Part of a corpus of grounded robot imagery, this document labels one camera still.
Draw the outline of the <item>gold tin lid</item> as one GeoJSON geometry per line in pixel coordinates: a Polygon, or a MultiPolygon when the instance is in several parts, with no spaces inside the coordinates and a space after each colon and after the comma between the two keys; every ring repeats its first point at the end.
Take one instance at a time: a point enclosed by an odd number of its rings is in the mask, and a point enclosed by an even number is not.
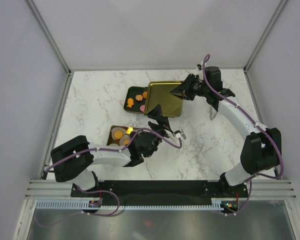
{"type": "Polygon", "coordinates": [[[170,93],[181,81],[152,81],[148,84],[144,115],[161,105],[164,117],[179,117],[182,114],[183,99],[170,93]]]}

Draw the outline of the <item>orange swirl cookie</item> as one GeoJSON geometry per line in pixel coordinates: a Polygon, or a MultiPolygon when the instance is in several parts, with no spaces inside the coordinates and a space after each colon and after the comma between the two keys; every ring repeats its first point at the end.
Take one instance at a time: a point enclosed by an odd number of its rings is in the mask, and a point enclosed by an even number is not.
{"type": "Polygon", "coordinates": [[[122,142],[122,144],[123,144],[124,146],[127,146],[127,145],[129,144],[129,142],[130,142],[129,139],[125,139],[125,140],[122,142]]]}

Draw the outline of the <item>metal tongs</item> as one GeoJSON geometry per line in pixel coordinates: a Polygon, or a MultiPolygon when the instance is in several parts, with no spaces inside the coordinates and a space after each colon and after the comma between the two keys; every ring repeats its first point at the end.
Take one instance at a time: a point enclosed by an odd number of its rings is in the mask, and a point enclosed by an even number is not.
{"type": "Polygon", "coordinates": [[[215,93],[212,93],[211,105],[210,105],[210,109],[209,109],[209,119],[211,121],[216,117],[216,115],[218,113],[219,102],[223,101],[224,98],[234,96],[234,93],[229,88],[224,88],[218,93],[220,95],[222,95],[222,97],[215,93]]]}

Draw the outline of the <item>square gold cookie tin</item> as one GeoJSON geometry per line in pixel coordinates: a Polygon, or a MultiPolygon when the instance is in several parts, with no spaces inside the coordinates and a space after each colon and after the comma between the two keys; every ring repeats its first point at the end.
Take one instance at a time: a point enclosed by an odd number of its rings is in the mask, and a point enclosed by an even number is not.
{"type": "Polygon", "coordinates": [[[112,125],[109,130],[107,146],[124,147],[131,142],[132,132],[136,132],[137,127],[112,125]]]}

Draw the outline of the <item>orange dotted biscuit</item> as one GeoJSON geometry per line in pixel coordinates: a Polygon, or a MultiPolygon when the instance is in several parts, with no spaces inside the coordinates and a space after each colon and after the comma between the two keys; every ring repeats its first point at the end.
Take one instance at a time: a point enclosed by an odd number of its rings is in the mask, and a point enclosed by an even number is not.
{"type": "Polygon", "coordinates": [[[113,133],[113,137],[117,140],[121,139],[123,137],[123,132],[121,130],[117,130],[113,133]]]}

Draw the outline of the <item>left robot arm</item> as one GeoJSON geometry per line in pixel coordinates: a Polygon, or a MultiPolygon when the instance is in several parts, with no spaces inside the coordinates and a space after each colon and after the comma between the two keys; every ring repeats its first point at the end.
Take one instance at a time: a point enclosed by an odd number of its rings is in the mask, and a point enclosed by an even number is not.
{"type": "Polygon", "coordinates": [[[148,122],[148,127],[132,130],[127,135],[127,143],[118,146],[101,146],[87,140],[85,135],[78,135],[51,150],[51,166],[46,173],[54,173],[58,183],[71,182],[88,197],[95,197],[100,190],[96,173],[89,170],[91,165],[112,165],[135,167],[144,162],[158,150],[162,142],[180,149],[181,131],[173,131],[167,117],[163,116],[161,105],[157,105],[147,114],[156,120],[148,122]]]}

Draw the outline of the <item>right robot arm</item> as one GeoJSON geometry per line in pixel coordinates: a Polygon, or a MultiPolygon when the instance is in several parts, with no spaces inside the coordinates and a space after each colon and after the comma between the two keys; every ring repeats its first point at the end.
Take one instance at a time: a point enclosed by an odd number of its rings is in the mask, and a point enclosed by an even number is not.
{"type": "Polygon", "coordinates": [[[218,67],[209,66],[200,74],[189,74],[170,94],[188,101],[194,100],[196,96],[204,97],[243,138],[239,163],[220,176],[218,191],[223,197],[231,197],[236,193],[237,185],[256,176],[263,176],[265,170],[275,168],[283,162],[281,132],[277,128],[268,128],[246,112],[236,95],[223,87],[218,67]]]}

